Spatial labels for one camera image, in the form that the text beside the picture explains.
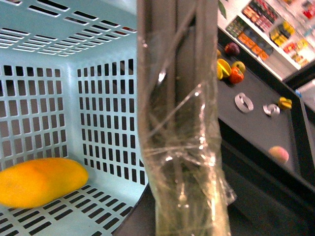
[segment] yellow mango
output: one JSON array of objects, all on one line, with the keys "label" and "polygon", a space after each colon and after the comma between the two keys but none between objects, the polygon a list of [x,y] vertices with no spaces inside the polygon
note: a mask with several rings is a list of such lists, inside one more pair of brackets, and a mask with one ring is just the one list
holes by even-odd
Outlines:
[{"label": "yellow mango", "polygon": [[88,181],[86,169],[66,158],[43,158],[0,172],[0,204],[34,208],[66,195]]}]

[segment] light blue plastic basket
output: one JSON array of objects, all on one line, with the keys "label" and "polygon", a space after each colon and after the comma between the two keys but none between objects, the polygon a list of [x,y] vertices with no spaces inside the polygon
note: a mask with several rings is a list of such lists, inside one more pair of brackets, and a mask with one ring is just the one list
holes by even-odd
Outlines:
[{"label": "light blue plastic basket", "polygon": [[0,207],[0,236],[109,236],[147,178],[137,137],[135,1],[0,0],[0,170],[48,156],[86,186]]}]

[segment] plastic wrap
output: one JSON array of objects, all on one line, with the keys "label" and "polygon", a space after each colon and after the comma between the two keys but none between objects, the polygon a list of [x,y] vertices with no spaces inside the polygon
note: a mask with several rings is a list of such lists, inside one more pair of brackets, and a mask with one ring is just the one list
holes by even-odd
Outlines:
[{"label": "plastic wrap", "polygon": [[[164,1],[165,9],[174,2]],[[147,22],[157,13],[170,21],[174,11],[140,4],[138,129],[156,235],[228,236],[227,205],[235,195],[221,169],[217,2],[190,1],[183,11],[178,3],[173,29]]]}]

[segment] white shelf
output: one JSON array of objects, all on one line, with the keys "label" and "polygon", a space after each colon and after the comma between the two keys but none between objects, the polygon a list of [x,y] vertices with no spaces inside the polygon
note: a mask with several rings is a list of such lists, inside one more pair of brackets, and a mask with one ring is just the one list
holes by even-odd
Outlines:
[{"label": "white shelf", "polygon": [[263,33],[253,22],[251,22],[246,16],[244,16],[242,13],[239,13],[238,16],[246,22],[256,33],[258,33],[270,46],[273,47],[274,50],[276,50],[281,56],[283,56],[288,62],[290,62],[297,70],[301,69],[301,66],[296,63],[288,54],[286,54],[282,48],[275,45],[274,42],[270,40],[268,35]]},{"label": "white shelf", "polygon": [[[233,37],[229,32],[227,32],[225,29],[222,29],[230,38],[235,39],[235,37]],[[241,46],[241,48],[243,48],[248,54],[250,54],[253,58],[255,58],[257,61],[259,61],[261,63],[262,66],[264,66],[267,70],[269,70],[275,77],[277,77],[279,80],[283,80],[283,78],[281,78],[273,69],[271,69],[268,65],[266,65],[264,63],[264,61],[258,57],[257,55],[255,55],[254,53],[252,53],[251,50],[249,50],[244,44],[239,43],[239,45]]]}]

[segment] small metal object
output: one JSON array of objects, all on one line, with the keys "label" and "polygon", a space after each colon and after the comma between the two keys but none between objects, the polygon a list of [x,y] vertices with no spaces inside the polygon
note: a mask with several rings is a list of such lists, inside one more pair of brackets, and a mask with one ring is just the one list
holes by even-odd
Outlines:
[{"label": "small metal object", "polygon": [[246,97],[244,93],[239,93],[235,96],[235,104],[240,109],[241,112],[248,113],[252,110],[254,110],[254,105],[252,101]]},{"label": "small metal object", "polygon": [[266,115],[273,117],[280,114],[280,108],[276,104],[262,106]]}]

